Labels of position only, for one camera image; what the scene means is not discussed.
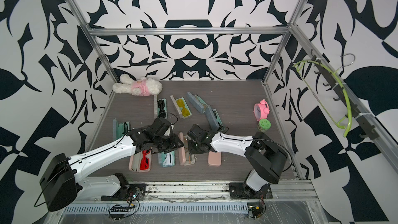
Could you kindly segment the mint case with white sunglasses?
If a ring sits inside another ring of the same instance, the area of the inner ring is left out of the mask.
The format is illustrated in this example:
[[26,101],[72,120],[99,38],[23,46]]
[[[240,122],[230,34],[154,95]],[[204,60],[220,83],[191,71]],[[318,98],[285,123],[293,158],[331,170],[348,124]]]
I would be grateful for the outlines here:
[[158,164],[163,168],[175,166],[175,152],[159,153],[158,154]]

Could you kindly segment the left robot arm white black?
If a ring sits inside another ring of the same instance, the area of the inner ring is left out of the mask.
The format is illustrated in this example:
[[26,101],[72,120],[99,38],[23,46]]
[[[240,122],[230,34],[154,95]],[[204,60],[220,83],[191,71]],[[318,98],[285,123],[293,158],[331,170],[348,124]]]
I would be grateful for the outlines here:
[[86,153],[71,157],[61,153],[53,157],[42,175],[39,196],[44,197],[48,211],[61,210],[78,197],[83,191],[79,183],[93,172],[144,150],[168,153],[179,148],[183,142],[172,127],[147,127],[131,129],[122,138]]

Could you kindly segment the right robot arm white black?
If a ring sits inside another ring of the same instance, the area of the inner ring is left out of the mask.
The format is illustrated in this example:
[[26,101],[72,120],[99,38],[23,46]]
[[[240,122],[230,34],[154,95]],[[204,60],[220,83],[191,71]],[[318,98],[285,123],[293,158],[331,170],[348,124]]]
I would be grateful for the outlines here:
[[252,191],[260,191],[266,184],[278,184],[289,159],[284,146],[269,139],[262,132],[253,136],[228,135],[222,132],[208,132],[195,125],[188,131],[190,154],[224,152],[245,157],[252,171],[245,185]]

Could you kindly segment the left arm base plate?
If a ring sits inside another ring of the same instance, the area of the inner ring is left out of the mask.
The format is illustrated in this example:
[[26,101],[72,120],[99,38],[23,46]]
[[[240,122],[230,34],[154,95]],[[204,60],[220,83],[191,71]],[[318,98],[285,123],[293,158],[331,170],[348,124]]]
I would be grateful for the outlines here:
[[102,195],[101,201],[134,201],[145,196],[147,184],[130,183],[122,173],[115,173],[114,177],[119,181],[120,188],[110,196]]

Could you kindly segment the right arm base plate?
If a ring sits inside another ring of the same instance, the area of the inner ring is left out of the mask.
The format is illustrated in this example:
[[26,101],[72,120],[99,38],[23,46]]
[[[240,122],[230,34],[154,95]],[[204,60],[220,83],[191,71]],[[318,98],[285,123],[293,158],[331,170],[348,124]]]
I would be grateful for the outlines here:
[[246,186],[245,183],[229,183],[229,192],[231,199],[265,200],[273,198],[270,184],[265,184],[259,191],[254,191],[253,189]]

